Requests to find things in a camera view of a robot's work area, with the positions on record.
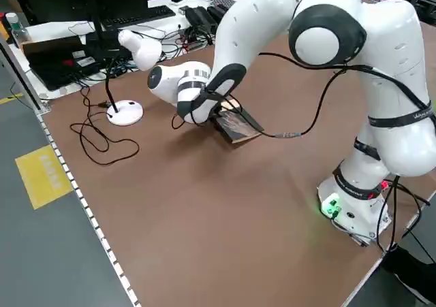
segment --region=white lamp base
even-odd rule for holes
[[[137,123],[144,114],[141,104],[136,101],[118,101],[115,105],[118,113],[115,113],[113,106],[108,108],[108,120],[114,125],[132,125]]]

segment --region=gray floor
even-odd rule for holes
[[[34,113],[0,105],[0,133],[0,306],[131,307],[75,193],[32,208],[15,158],[48,144]]]

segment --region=water bottle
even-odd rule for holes
[[[16,46],[22,50],[22,45],[31,42],[29,32],[22,26],[16,13],[7,13],[6,19],[11,25],[11,34]]]

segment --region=white desk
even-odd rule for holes
[[[186,29],[190,26],[186,17],[178,12],[178,9],[182,6],[188,5],[189,7],[204,6],[208,7],[211,4],[209,0],[183,0],[178,4],[174,4],[171,0],[150,0],[149,6],[157,5],[167,5],[171,10],[176,13],[176,16],[170,18],[164,18],[161,20],[155,20],[151,22],[146,22],[130,27],[126,29],[137,31],[145,35],[163,38],[165,34],[177,31],[179,29]],[[84,42],[84,35],[93,32],[93,23],[87,21],[81,22],[49,22],[42,25],[28,27],[27,30],[34,42],[43,42],[46,40],[71,37],[75,35],[80,35],[81,40]],[[174,46],[165,46],[165,44],[173,44],[175,39],[169,39],[163,41],[163,50],[170,51],[174,49]],[[10,45],[12,52],[14,53],[16,59],[20,63],[22,69],[26,72],[30,83],[35,88],[36,93],[42,99],[56,99],[70,93],[75,93],[80,90],[80,86],[77,84],[69,84],[68,86],[61,87],[55,91],[49,91],[46,86],[30,71],[29,62],[24,56],[24,54],[17,49],[14,45]],[[103,80],[103,74],[97,74],[91,76],[92,79]],[[86,82],[89,85],[95,84],[96,82]]]

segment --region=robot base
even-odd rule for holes
[[[318,187],[318,197],[322,214],[331,219],[333,213],[337,211],[335,223],[344,232],[349,233],[359,245],[369,246],[371,241],[376,239],[377,222],[384,202],[382,195],[371,200],[356,199],[345,193],[331,176]],[[379,234],[389,226],[390,222],[388,207],[385,206]]]
[[[113,106],[108,108],[108,120],[114,125],[132,125],[138,122],[144,114],[141,104],[135,101],[118,101],[115,105],[118,113],[115,113]]]

